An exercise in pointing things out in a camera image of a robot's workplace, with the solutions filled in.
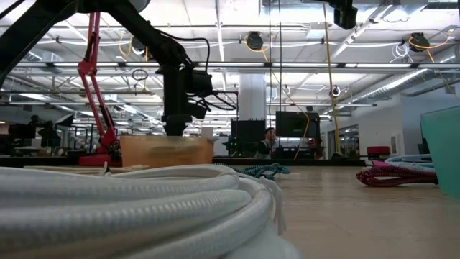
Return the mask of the red seat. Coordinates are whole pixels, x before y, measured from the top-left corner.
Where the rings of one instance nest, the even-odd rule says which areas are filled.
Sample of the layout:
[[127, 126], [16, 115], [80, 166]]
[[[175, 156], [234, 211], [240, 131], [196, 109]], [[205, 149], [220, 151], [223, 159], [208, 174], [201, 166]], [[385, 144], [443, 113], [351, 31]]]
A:
[[369, 159], [386, 159], [390, 156], [388, 146], [369, 146], [367, 147], [367, 157]]

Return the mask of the black metal station frame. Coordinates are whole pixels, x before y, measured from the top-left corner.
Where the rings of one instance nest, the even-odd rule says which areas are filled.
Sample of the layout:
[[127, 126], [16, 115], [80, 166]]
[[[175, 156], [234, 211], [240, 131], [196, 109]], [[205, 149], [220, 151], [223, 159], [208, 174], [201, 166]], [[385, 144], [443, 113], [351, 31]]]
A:
[[[364, 167], [363, 160], [293, 160], [293, 159], [271, 159], [271, 160], [255, 160], [253, 158], [214, 158], [213, 163], [220, 163], [235, 166], [250, 166], [250, 165], [269, 165], [278, 163], [283, 166], [350, 166]], [[25, 166], [62, 166], [75, 167], [80, 166], [79, 158], [70, 157], [6, 157], [0, 156], [0, 166], [23, 168]]]

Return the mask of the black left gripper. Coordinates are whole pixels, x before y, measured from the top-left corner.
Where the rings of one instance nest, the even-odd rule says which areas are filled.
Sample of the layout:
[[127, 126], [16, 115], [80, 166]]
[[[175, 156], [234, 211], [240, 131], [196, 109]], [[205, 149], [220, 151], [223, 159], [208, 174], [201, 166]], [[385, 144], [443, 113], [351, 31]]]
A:
[[163, 106], [164, 112], [162, 121], [167, 136], [182, 136], [183, 131], [187, 128], [186, 123], [191, 121], [191, 115], [188, 111], [188, 97], [186, 94], [187, 70], [180, 70], [172, 66], [165, 66], [162, 71], [163, 75]]

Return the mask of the white square pillar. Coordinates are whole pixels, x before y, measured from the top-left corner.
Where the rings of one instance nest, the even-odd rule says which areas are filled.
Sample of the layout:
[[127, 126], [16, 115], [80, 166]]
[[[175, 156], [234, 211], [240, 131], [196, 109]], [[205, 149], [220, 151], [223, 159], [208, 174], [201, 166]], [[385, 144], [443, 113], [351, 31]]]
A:
[[264, 74], [239, 75], [239, 117], [242, 120], [266, 118], [267, 84]]

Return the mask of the black cabinet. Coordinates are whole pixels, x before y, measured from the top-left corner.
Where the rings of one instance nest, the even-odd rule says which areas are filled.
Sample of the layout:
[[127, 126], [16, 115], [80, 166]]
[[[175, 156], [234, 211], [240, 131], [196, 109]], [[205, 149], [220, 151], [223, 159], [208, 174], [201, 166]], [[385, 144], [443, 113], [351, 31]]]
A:
[[253, 158], [257, 145], [265, 138], [266, 120], [231, 120], [227, 149], [231, 157]]

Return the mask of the teal translucent plastic bin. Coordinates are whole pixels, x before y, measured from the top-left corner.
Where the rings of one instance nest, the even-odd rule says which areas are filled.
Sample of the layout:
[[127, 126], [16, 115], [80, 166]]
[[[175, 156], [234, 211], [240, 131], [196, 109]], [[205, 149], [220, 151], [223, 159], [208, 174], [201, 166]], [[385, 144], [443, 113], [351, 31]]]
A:
[[460, 106], [422, 114], [421, 127], [442, 192], [460, 199]]

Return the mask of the person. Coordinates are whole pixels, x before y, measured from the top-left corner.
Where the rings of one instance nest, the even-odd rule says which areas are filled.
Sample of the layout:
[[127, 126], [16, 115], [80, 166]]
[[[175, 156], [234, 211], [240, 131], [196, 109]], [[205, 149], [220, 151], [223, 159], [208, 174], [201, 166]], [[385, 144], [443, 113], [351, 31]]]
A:
[[254, 159], [270, 159], [277, 149], [275, 128], [269, 127], [264, 132], [264, 139], [258, 142]]

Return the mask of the black television screen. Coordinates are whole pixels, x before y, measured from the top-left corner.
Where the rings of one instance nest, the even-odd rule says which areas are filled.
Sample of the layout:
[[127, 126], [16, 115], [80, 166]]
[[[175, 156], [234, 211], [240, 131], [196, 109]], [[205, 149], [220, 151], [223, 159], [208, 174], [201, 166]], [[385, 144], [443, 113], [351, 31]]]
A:
[[275, 114], [275, 129], [280, 137], [308, 137], [318, 139], [320, 121], [318, 113], [280, 112]]

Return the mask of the red desk lamp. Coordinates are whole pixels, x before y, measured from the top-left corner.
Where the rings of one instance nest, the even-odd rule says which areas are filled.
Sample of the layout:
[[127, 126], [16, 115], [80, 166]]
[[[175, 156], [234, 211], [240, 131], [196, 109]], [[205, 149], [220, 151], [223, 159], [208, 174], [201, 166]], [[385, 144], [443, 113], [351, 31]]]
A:
[[98, 87], [98, 47], [100, 43], [100, 12], [91, 12], [88, 26], [88, 44], [84, 59], [78, 64], [78, 74], [82, 80], [88, 103], [93, 112], [99, 133], [99, 147], [95, 153], [79, 158], [80, 166], [122, 167], [121, 143], [114, 121]]

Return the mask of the background robot station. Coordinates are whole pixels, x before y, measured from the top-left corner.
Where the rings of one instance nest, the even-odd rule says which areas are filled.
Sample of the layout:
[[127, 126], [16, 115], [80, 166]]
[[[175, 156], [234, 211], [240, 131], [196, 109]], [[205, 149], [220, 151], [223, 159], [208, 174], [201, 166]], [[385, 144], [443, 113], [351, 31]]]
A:
[[42, 147], [59, 147], [61, 138], [58, 135], [58, 127], [70, 127], [75, 119], [74, 114], [67, 114], [57, 121], [45, 121], [40, 119], [38, 115], [32, 115], [29, 125], [39, 128], [39, 136], [42, 138]]

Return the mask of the background blue screen monitor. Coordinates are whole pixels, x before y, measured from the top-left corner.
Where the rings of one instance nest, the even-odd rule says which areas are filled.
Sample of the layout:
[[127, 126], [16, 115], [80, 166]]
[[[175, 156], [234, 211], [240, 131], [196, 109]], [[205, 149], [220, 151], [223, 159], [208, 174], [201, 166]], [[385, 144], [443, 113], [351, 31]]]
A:
[[36, 127], [30, 124], [11, 124], [8, 129], [10, 140], [34, 139], [36, 134]]

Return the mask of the orange translucent plastic bin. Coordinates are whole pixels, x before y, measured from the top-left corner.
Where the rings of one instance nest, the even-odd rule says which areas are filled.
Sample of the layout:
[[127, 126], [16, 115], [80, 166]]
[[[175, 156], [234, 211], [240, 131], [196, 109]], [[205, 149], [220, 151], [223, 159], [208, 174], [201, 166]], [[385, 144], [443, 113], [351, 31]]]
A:
[[206, 137], [121, 136], [124, 167], [148, 165], [150, 168], [162, 168], [211, 164], [213, 148], [213, 141]]

